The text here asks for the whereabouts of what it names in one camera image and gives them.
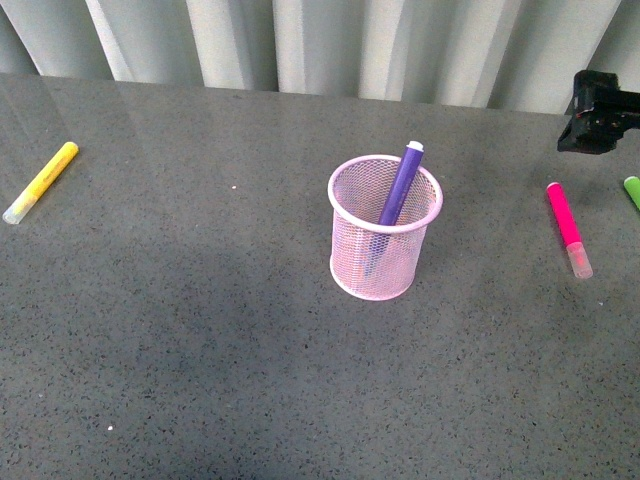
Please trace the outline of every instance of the purple marker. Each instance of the purple marker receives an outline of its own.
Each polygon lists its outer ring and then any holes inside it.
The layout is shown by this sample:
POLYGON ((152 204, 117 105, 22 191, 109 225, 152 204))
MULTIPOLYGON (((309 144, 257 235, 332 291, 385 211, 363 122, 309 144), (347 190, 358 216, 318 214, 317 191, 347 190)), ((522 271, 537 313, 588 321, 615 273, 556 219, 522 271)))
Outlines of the purple marker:
POLYGON ((404 205, 404 201, 407 198, 413 178, 416 176, 423 153, 424 147, 420 142, 409 142, 400 161, 400 165, 398 165, 396 176, 391 184, 391 190, 384 203, 378 224, 395 225, 398 218, 400 218, 402 205, 404 205))

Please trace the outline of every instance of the yellow marker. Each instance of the yellow marker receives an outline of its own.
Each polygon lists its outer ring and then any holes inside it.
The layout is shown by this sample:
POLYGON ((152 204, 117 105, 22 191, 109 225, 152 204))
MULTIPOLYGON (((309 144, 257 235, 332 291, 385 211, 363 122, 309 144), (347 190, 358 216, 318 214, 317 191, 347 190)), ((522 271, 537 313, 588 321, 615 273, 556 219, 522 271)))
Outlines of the yellow marker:
POLYGON ((20 220, 31 210, 31 207, 33 207, 42 194, 47 191, 47 188, 49 188, 58 175, 62 173, 66 166, 69 165, 69 162, 73 160, 76 153, 78 153, 78 146, 75 143, 65 143, 62 148, 58 150, 58 153, 49 160, 49 163, 40 170, 36 178, 31 180, 31 183, 27 185, 27 188, 25 188, 16 201, 13 202, 13 205, 4 212, 2 219, 13 225, 20 223, 20 220))

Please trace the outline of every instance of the table surface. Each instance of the table surface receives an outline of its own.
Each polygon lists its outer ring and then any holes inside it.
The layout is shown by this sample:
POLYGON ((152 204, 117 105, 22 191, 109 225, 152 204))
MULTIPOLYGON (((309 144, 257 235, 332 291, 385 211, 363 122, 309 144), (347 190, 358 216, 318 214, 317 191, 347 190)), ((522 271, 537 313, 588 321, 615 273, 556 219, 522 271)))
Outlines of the table surface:
POLYGON ((563 116, 6 74, 0 118, 6 207, 80 145, 0 225, 1 478, 640 476, 637 131, 589 156, 563 116), (327 181, 409 140, 444 206, 413 286, 359 300, 327 181))

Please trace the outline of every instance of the curtain fold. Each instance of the curtain fold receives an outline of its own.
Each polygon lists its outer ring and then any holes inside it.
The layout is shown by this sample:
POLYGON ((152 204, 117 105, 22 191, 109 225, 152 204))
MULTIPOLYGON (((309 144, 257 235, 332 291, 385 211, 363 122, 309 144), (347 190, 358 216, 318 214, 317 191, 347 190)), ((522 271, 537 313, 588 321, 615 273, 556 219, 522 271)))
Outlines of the curtain fold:
POLYGON ((0 71, 564 113, 637 0, 0 0, 0 71))

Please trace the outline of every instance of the pen holder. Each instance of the pen holder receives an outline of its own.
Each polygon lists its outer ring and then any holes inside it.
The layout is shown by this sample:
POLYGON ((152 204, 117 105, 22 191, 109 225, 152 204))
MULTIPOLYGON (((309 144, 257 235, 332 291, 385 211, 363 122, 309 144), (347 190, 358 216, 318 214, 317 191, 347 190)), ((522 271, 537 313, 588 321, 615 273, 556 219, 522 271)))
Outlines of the pen holder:
POLYGON ((341 165, 329 180, 331 274, 365 300, 389 300, 411 286, 427 225, 442 207, 440 185, 419 167, 396 225, 378 225, 399 164, 399 157, 366 155, 341 165))

